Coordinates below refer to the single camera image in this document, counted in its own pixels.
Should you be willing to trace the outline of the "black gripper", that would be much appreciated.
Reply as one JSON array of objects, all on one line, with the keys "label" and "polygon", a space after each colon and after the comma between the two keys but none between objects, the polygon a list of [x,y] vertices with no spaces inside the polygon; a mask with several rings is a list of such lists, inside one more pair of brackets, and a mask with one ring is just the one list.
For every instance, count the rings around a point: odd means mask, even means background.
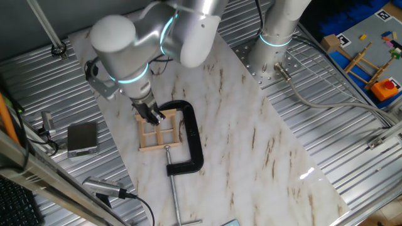
[{"label": "black gripper", "polygon": [[134,102],[134,108],[138,111],[139,115],[148,123],[153,126],[158,126],[160,120],[164,120],[166,116],[158,110],[157,103],[151,102]]}]

